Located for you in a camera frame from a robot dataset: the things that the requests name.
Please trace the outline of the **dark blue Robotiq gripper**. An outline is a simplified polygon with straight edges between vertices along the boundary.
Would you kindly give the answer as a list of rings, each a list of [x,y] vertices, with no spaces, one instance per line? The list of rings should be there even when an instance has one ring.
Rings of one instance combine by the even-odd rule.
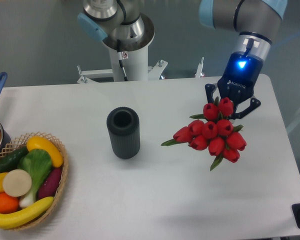
[[[261,101],[254,95],[254,87],[259,77],[263,61],[252,56],[244,56],[241,52],[230,55],[221,79],[217,83],[207,83],[205,88],[208,103],[220,102],[221,98],[229,98],[233,104],[230,120],[242,119],[261,106]],[[250,98],[249,106],[238,111],[239,104]]]

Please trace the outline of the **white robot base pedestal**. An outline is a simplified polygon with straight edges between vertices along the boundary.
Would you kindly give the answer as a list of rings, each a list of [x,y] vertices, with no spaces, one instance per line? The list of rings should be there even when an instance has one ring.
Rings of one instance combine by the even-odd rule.
[[[81,29],[108,49],[115,82],[163,79],[168,63],[149,66],[149,45],[155,37],[151,19],[138,0],[85,0],[77,16]]]

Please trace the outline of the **silver blue-capped robot arm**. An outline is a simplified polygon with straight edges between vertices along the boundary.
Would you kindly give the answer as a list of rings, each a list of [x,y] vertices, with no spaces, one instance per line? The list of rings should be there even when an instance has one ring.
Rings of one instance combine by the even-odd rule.
[[[233,103],[230,119],[242,119],[261,105],[254,87],[283,20],[286,0],[203,0],[198,16],[202,25],[239,34],[222,77],[206,84],[207,101],[213,94]]]

